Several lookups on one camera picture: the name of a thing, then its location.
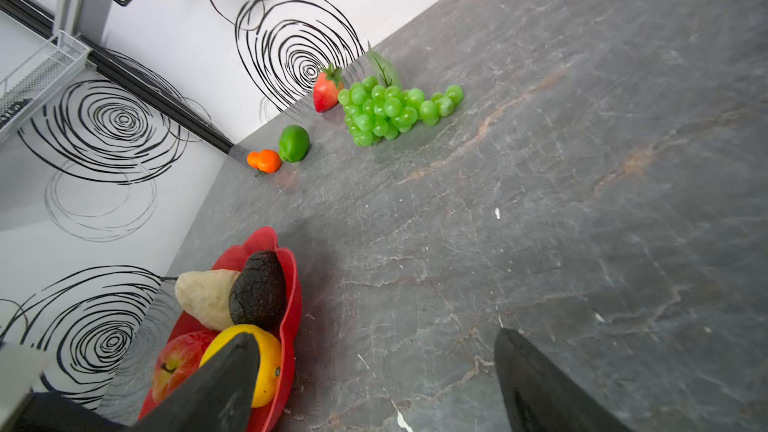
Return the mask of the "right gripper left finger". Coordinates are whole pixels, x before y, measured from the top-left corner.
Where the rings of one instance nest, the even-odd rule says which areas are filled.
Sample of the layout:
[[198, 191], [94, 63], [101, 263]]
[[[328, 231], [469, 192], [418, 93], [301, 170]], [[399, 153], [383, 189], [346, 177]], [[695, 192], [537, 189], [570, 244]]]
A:
[[236, 335], [131, 431], [244, 431], [260, 367], [256, 339]]

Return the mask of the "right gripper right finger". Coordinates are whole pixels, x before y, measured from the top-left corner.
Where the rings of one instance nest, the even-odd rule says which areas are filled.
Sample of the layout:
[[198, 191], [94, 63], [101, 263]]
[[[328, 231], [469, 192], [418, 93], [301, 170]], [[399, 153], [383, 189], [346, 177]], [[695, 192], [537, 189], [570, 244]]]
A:
[[502, 328], [494, 361], [514, 431], [627, 431], [519, 332]]

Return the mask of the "red apple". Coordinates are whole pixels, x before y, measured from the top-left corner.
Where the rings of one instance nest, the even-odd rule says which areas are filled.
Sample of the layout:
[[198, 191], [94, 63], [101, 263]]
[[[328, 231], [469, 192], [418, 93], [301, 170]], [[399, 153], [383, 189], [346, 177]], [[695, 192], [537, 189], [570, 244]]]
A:
[[202, 330], [176, 337], [160, 351], [154, 367], [150, 395], [155, 404], [163, 402], [199, 368], [202, 356], [218, 335]]

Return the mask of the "large yellow lemon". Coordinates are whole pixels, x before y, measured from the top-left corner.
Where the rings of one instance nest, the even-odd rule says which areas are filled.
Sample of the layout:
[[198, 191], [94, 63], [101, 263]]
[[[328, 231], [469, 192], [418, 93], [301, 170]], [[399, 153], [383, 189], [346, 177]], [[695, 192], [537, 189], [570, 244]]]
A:
[[281, 374], [282, 347], [278, 339], [256, 325], [239, 324], [220, 332], [202, 355], [199, 366], [202, 367], [221, 348], [236, 335], [252, 335], [258, 344], [260, 365], [255, 381], [251, 408], [261, 408], [270, 403], [276, 395]]

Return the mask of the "dark avocado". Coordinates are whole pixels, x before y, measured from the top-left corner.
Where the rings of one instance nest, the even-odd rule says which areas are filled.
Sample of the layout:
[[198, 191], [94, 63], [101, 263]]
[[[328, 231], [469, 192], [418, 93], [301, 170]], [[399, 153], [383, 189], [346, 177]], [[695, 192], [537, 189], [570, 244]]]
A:
[[271, 250], [253, 253], [230, 292], [232, 322], [272, 331], [280, 325], [285, 309], [285, 277], [277, 254]]

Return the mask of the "green lime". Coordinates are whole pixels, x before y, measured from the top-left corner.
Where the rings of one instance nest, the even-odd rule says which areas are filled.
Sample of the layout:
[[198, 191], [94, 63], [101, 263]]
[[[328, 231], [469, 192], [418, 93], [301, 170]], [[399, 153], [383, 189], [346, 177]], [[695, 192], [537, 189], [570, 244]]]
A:
[[299, 125], [289, 125], [280, 135], [278, 148], [278, 154], [284, 162], [300, 162], [310, 148], [309, 134]]

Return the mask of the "red strawberry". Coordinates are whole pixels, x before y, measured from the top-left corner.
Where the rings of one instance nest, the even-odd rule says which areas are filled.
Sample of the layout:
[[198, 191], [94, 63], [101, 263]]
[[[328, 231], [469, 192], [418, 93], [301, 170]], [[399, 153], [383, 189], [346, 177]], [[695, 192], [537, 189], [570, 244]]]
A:
[[314, 84], [313, 104], [315, 111], [324, 113], [338, 103], [338, 93], [344, 88], [342, 69], [333, 63], [323, 68]]

